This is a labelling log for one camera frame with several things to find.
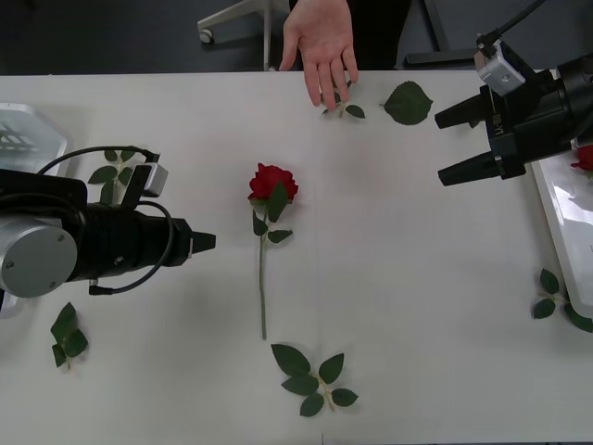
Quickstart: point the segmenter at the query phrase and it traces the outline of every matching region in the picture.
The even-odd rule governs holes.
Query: chair wheel
[[[200,31],[200,40],[203,44],[211,45],[214,43],[214,32],[206,28],[205,30]]]

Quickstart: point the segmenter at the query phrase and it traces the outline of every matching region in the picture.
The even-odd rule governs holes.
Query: red flower petal
[[[249,196],[250,199],[268,199],[274,187],[282,182],[288,193],[288,198],[292,201],[298,192],[298,185],[293,179],[293,173],[282,170],[275,165],[265,166],[258,164],[258,171],[256,177],[251,180],[249,186],[253,193]]]

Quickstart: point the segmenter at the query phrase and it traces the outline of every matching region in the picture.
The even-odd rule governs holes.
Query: chair leg
[[[252,12],[257,12],[263,8],[262,0],[243,0],[241,3],[237,3],[234,6],[227,7],[226,9],[218,12],[210,17],[200,20],[197,23],[197,28],[200,31],[204,31],[210,26],[218,25],[226,21],[237,19],[239,17],[246,16]]]
[[[263,10],[263,70],[270,69],[272,0],[264,0]]]
[[[273,0],[273,9],[290,14],[290,2],[288,0]]]

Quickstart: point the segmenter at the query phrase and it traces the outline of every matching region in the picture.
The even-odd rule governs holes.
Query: red rose
[[[576,152],[578,162],[571,164],[571,167],[593,172],[593,146],[583,146]]]
[[[288,199],[292,201],[298,192],[298,185],[293,179],[293,173],[282,170],[275,165],[258,164],[256,177],[249,183],[251,190],[253,190],[253,193],[249,195],[249,199],[270,199],[272,190],[281,181],[284,183],[286,192],[288,192]]]

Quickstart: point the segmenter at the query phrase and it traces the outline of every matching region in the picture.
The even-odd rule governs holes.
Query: white tray
[[[34,173],[69,149],[69,139],[42,113],[23,104],[0,103],[0,169]],[[65,176],[68,162],[47,174]],[[12,318],[23,299],[5,294],[0,319]]]
[[[570,151],[533,168],[571,302],[593,318],[593,180],[574,162]]]

